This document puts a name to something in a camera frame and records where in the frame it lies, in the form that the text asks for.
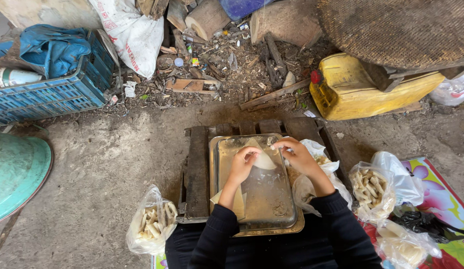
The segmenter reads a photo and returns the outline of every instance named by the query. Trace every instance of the blue plastic crate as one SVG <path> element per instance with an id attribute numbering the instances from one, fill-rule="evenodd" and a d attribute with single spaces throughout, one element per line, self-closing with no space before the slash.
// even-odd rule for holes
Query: blue plastic crate
<path id="1" fill-rule="evenodd" d="M 87 40 L 92 52 L 73 75 L 0 88 L 0 125 L 103 107 L 115 64 L 92 31 Z"/>

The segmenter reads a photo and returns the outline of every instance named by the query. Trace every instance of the black sleeve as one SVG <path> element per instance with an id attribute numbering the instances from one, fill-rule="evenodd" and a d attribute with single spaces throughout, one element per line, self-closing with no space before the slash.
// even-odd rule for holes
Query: black sleeve
<path id="1" fill-rule="evenodd" d="M 224 268 L 229 238 L 239 232 L 234 212 L 214 205 L 187 268 Z"/>
<path id="2" fill-rule="evenodd" d="M 339 268 L 382 268 L 370 237 L 347 204 L 338 191 L 310 201 L 322 215 L 335 261 Z"/>

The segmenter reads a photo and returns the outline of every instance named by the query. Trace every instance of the blue container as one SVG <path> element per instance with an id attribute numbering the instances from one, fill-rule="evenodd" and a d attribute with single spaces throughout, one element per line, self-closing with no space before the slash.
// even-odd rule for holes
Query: blue container
<path id="1" fill-rule="evenodd" d="M 52 162 L 52 150 L 44 140 L 0 133 L 0 221 L 37 193 Z"/>
<path id="2" fill-rule="evenodd" d="M 103 107 L 115 64 L 92 31 L 87 40 L 92 52 L 72 75 L 0 88 L 0 125 Z"/>
<path id="3" fill-rule="evenodd" d="M 218 0 L 232 21 L 238 21 L 274 0 Z"/>

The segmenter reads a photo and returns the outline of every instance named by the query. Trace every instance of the clear plastic bag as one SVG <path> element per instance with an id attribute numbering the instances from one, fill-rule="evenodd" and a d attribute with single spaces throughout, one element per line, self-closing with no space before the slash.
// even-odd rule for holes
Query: clear plastic bag
<path id="1" fill-rule="evenodd" d="M 367 175 L 368 172 L 373 173 L 379 179 L 379 185 L 383 191 L 383 193 L 374 191 L 376 197 L 370 188 L 366 187 L 368 183 L 375 185 L 372 180 L 369 179 L 367 183 L 361 181 L 362 173 Z M 355 212 L 358 218 L 363 222 L 372 224 L 377 224 L 378 221 L 386 219 L 393 211 L 396 202 L 393 188 L 393 172 L 377 168 L 370 163 L 359 162 L 352 167 L 348 176 L 353 185 L 355 198 L 360 202 L 360 207 Z M 383 185 L 381 184 L 382 179 L 386 181 Z"/>
<path id="2" fill-rule="evenodd" d="M 152 184 L 140 201 L 127 230 L 126 241 L 129 250 L 139 254 L 163 254 L 165 241 L 177 226 L 175 217 L 177 209 L 174 203 L 163 199 L 159 188 Z M 149 235 L 152 234 L 152 237 L 147 239 L 147 236 L 141 235 L 141 230 L 145 234 L 150 231 Z"/>
<path id="3" fill-rule="evenodd" d="M 415 269 L 428 254 L 442 257 L 438 244 L 427 233 L 414 233 L 391 220 L 379 221 L 376 232 L 377 253 L 385 256 L 395 269 Z"/>
<path id="4" fill-rule="evenodd" d="M 339 162 L 330 161 L 324 153 L 325 147 L 315 141 L 304 139 L 300 141 L 300 143 L 307 147 L 308 152 L 312 155 L 315 161 L 317 161 L 319 164 L 320 168 L 328 176 L 331 184 L 333 184 L 333 186 L 338 190 L 343 199 L 348 202 L 348 208 L 351 210 L 353 201 L 352 196 L 348 192 L 345 185 L 343 185 L 343 183 L 338 180 L 333 173 L 338 169 Z M 316 197 L 316 193 L 312 182 L 307 178 L 307 176 L 302 174 L 296 178 L 292 185 L 292 193 L 295 205 L 300 207 L 304 214 L 313 213 L 321 217 L 321 214 L 309 204 L 310 200 Z"/>
<path id="5" fill-rule="evenodd" d="M 455 79 L 445 78 L 429 95 L 437 103 L 447 106 L 459 105 L 464 101 L 464 75 Z"/>
<path id="6" fill-rule="evenodd" d="M 377 151 L 372 157 L 372 165 L 393 172 L 393 183 L 396 193 L 396 204 L 409 202 L 414 206 L 423 203 L 425 188 L 421 179 L 412 177 L 398 158 L 386 151 Z"/>

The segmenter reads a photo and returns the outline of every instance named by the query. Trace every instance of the silver tray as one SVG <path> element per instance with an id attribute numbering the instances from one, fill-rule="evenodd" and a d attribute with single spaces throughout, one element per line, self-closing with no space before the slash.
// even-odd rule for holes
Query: silver tray
<path id="1" fill-rule="evenodd" d="M 247 180 L 242 182 L 242 193 L 247 193 L 245 218 L 239 220 L 240 233 L 236 236 L 271 235 L 299 232 L 305 221 L 302 211 L 295 206 L 283 157 L 270 144 L 281 139 L 280 134 L 253 134 L 218 136 L 210 141 L 210 196 L 224 186 L 235 153 L 250 138 L 255 138 L 262 149 L 277 165 L 274 170 L 253 167 Z"/>

